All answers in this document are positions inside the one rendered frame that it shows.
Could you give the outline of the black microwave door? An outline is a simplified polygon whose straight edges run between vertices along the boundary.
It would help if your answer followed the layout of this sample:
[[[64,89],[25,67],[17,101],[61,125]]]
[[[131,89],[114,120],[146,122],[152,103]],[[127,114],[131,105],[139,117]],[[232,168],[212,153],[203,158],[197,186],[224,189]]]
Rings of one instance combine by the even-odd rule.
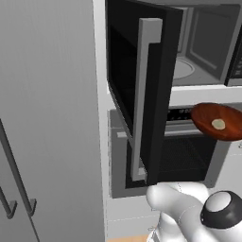
[[[148,48],[140,164],[146,184],[159,181],[164,130],[182,25],[182,11],[139,0],[106,0],[108,83],[132,148],[140,18],[163,20],[160,43]]]

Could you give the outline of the white microwave turntable plate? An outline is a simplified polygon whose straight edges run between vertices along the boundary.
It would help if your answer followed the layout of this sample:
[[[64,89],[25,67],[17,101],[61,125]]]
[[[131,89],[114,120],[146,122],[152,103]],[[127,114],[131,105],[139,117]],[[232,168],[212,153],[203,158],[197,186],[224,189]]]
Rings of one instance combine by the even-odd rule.
[[[187,78],[195,72],[195,67],[185,61],[176,59],[175,69],[174,69],[174,79]]]

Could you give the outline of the pale garlic bulb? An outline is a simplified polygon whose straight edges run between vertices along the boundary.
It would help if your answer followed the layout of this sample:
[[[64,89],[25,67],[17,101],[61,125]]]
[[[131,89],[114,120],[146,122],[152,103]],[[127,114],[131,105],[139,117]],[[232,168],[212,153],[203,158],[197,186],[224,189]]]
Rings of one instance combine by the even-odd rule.
[[[223,119],[214,119],[212,121],[212,126],[216,129],[216,130],[224,130],[226,128],[226,124],[224,122]]]

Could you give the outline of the brown wooden bowl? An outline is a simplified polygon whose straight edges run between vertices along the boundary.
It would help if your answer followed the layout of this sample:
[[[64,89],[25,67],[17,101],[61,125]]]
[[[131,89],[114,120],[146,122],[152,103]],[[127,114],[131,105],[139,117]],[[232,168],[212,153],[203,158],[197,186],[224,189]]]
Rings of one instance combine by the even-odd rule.
[[[242,112],[216,103],[199,103],[191,110],[195,126],[204,134],[220,141],[242,140]],[[224,125],[216,129],[213,122],[222,120]]]

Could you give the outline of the grey microwave oven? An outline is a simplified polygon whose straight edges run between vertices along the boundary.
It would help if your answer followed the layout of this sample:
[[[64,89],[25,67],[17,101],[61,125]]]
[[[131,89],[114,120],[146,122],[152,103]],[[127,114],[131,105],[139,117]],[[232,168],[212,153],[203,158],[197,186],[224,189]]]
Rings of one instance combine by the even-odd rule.
[[[183,11],[177,59],[191,63],[195,72],[173,79],[175,86],[223,85],[237,53],[242,31],[240,0],[176,0]]]

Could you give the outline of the grey fridge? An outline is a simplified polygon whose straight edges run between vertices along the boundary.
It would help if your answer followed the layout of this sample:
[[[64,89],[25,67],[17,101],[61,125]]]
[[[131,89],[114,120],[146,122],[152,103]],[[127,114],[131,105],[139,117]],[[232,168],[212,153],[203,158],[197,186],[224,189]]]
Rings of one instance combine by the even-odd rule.
[[[92,0],[0,0],[0,117],[41,242],[105,242]]]

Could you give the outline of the grey built-in oven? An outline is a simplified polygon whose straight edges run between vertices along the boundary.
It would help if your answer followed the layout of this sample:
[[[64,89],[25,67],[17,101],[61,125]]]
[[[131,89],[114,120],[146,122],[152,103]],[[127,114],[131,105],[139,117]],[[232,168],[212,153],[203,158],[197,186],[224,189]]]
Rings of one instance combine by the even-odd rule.
[[[167,121],[191,120],[191,108],[173,107]],[[145,179],[131,177],[131,146],[116,110],[109,111],[109,146],[111,196],[114,199],[143,196],[147,192]],[[219,142],[207,135],[166,136],[164,138],[159,180],[161,182],[203,182],[212,188],[216,179],[208,170],[213,164],[221,170],[228,153],[228,142]]]

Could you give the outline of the white cabinet frame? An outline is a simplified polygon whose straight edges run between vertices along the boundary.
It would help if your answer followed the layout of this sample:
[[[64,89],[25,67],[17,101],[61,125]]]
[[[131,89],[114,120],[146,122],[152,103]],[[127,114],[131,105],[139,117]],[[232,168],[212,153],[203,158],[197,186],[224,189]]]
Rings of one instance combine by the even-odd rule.
[[[107,242],[146,242],[147,235],[158,223],[159,213],[150,209],[144,196],[111,197],[108,110],[114,104],[107,87],[105,0],[93,0],[93,4],[105,239]],[[242,195],[241,167],[242,141],[233,142],[228,146],[228,155],[213,190],[233,190]]]

